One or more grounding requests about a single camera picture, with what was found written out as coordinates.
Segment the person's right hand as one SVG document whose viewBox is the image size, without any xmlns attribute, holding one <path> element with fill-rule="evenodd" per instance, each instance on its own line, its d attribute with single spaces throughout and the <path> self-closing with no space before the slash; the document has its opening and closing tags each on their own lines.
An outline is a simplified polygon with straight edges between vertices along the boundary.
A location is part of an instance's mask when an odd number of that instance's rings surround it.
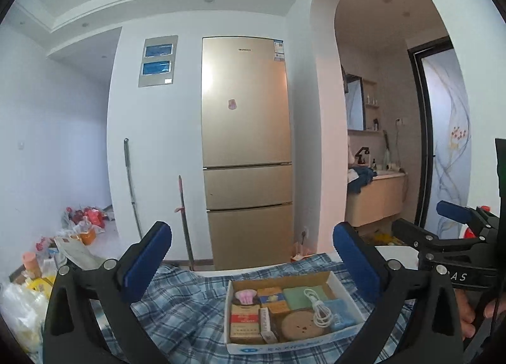
<svg viewBox="0 0 506 364">
<path fill-rule="evenodd" d="M 475 334 L 476 328 L 473 324 L 476 314 L 474 308 L 469 302 L 466 291 L 463 289 L 455 289 L 454 295 L 457 301 L 460 328 L 462 339 L 472 338 Z M 484 318 L 492 318 L 494 314 L 499 315 L 506 309 L 506 297 L 502 294 L 498 300 L 489 302 L 484 308 Z"/>
</svg>

